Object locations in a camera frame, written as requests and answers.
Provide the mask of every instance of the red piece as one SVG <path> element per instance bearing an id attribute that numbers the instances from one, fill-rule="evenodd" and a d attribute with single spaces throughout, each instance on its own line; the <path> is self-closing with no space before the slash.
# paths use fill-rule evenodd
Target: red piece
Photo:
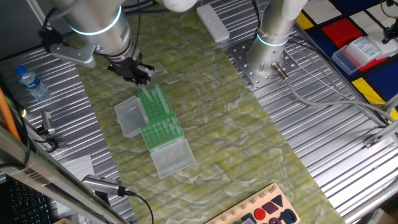
<path id="1" fill-rule="evenodd" d="M 367 65 L 365 65 L 365 66 L 359 68 L 359 71 L 363 72 L 363 71 L 365 71 L 366 69 L 372 67 L 373 65 L 377 65 L 378 63 L 384 61 L 385 59 L 387 59 L 387 58 L 381 58 L 381 59 L 379 59 L 379 60 L 373 60 L 373 61 L 369 62 Z"/>
<path id="2" fill-rule="evenodd" d="M 322 30 L 339 49 L 353 40 L 356 40 L 358 37 L 363 36 L 362 32 L 359 31 L 347 18 L 322 27 Z"/>
<path id="3" fill-rule="evenodd" d="M 263 220 L 266 218 L 266 211 L 264 211 L 261 208 L 257 208 L 254 211 L 254 217 L 257 218 L 258 220 Z"/>

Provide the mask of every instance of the black device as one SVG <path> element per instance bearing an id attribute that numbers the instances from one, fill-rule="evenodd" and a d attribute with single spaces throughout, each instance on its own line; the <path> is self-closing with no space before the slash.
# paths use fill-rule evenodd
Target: black device
<path id="1" fill-rule="evenodd" d="M 0 184 L 0 220 L 13 224 L 51 224 L 49 199 L 10 178 Z"/>

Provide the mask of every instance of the metal clamp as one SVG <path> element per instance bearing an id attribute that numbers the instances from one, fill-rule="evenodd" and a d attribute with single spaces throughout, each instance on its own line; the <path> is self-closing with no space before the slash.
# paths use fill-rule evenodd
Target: metal clamp
<path id="1" fill-rule="evenodd" d="M 96 65 L 93 56 L 95 48 L 96 46 L 93 44 L 86 44 L 80 49 L 74 49 L 73 47 L 67 47 L 60 44 L 53 44 L 50 47 L 50 51 L 54 57 L 57 57 L 61 60 L 67 60 L 77 65 L 94 68 Z"/>
<path id="2" fill-rule="evenodd" d="M 395 121 L 394 123 L 385 127 L 363 143 L 367 148 L 370 148 L 375 144 L 379 144 L 380 142 L 385 141 L 388 138 L 391 138 L 396 143 L 398 143 L 398 121 Z"/>

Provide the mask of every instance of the blue piece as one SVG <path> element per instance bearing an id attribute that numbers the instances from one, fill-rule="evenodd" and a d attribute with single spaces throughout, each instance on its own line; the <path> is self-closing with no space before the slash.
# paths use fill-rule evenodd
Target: blue piece
<path id="1" fill-rule="evenodd" d="M 326 36 L 326 34 L 322 33 L 319 30 L 308 33 L 309 36 L 318 44 L 318 46 L 326 53 L 327 56 L 331 58 L 333 53 L 335 53 L 338 49 Z"/>
<path id="2" fill-rule="evenodd" d="M 286 209 L 284 212 L 281 212 L 279 219 L 285 221 L 286 224 L 297 222 L 296 214 L 290 209 Z"/>
<path id="3" fill-rule="evenodd" d="M 283 207 L 284 204 L 282 202 L 282 196 L 278 195 L 276 197 L 274 197 L 274 199 L 271 200 L 271 202 L 274 202 L 275 204 L 279 205 L 279 207 Z"/>
<path id="4" fill-rule="evenodd" d="M 336 0 L 332 3 L 340 12 L 345 14 L 354 14 L 355 12 L 380 4 L 378 0 L 360 0 L 355 1 L 355 4 L 352 1 Z"/>
<path id="5" fill-rule="evenodd" d="M 380 97 L 388 101 L 398 93 L 398 61 L 391 62 L 376 71 L 365 76 L 365 80 L 380 94 Z"/>

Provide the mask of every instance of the water bottle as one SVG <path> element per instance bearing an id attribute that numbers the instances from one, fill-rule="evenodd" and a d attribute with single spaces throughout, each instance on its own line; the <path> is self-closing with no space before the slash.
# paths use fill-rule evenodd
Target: water bottle
<path id="1" fill-rule="evenodd" d="M 44 100 L 49 97 L 49 89 L 40 81 L 35 72 L 27 70 L 23 65 L 18 66 L 15 72 L 19 76 L 19 82 L 29 90 L 36 100 Z"/>

